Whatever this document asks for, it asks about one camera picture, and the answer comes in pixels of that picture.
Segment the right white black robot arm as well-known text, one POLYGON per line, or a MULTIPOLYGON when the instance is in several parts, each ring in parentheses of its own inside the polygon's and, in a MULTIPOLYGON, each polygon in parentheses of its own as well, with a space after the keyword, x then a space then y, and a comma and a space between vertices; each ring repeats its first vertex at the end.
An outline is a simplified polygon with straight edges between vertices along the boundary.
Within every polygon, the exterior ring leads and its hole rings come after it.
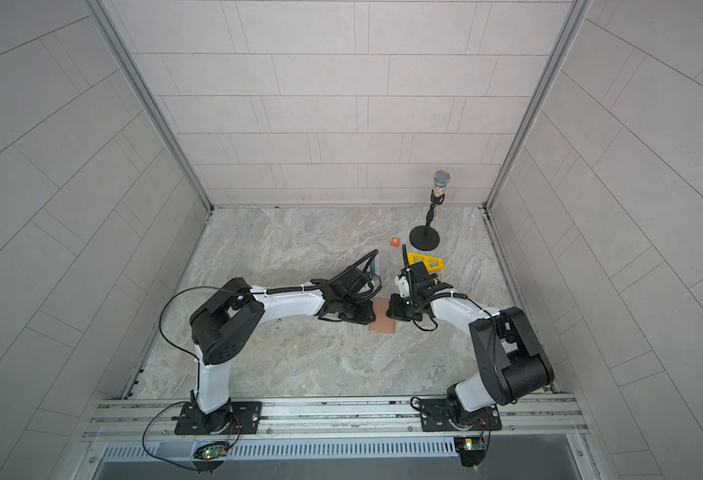
POLYGON ((553 382, 553 366, 529 318, 517 307, 497 309, 439 281, 423 262, 405 264, 387 315, 423 327, 447 322, 471 338, 477 373, 449 387, 445 412, 459 429, 485 422, 493 407, 513 403, 553 382))

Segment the brown leather card holder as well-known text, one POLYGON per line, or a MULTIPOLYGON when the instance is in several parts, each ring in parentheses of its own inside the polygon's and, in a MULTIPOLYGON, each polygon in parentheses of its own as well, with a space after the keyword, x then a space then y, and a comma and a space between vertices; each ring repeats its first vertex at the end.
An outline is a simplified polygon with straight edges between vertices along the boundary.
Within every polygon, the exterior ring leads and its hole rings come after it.
POLYGON ((373 313, 375 321, 369 324, 369 331, 378 334, 395 334, 395 325, 397 322, 393 318, 387 316, 389 310, 389 300, 383 298, 375 298, 373 300, 373 313))

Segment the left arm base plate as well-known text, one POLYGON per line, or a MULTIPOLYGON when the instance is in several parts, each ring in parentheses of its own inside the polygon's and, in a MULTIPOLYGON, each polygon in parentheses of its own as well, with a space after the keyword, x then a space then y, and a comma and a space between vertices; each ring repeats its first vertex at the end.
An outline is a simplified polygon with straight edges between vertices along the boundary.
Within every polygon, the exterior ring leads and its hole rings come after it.
POLYGON ((184 402, 176 421, 175 435, 255 434, 263 404, 229 401, 211 413, 203 413, 196 402, 184 402))

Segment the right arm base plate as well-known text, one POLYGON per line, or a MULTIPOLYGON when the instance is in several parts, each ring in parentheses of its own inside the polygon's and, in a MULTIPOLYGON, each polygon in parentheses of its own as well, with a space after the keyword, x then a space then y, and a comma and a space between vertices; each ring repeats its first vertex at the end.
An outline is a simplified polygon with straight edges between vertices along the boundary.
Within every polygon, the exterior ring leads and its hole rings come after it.
POLYGON ((419 412, 424 432, 483 432, 503 429, 494 405, 467 411, 457 398, 411 398, 411 407, 419 412))

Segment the clear acrylic card box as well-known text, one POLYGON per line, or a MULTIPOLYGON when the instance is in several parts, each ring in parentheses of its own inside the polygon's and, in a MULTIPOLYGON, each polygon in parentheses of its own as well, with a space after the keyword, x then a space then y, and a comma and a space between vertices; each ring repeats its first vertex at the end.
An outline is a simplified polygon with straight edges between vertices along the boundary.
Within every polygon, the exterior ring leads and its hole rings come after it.
POLYGON ((381 276, 381 258, 379 258, 378 255, 371 259, 371 262, 369 262, 369 269, 367 269, 367 271, 375 276, 381 276))

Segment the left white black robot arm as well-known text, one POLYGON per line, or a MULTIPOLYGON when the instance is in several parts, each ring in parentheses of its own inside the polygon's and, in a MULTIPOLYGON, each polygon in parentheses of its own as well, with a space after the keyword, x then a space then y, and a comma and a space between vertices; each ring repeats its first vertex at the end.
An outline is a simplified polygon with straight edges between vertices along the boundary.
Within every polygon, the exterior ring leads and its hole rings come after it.
POLYGON ((229 280, 189 320, 200 366, 187 417, 193 433, 217 433, 230 424, 231 364, 260 324, 294 316, 369 325, 373 298, 381 291, 377 274, 351 266, 335 278, 266 289, 243 278, 229 280))

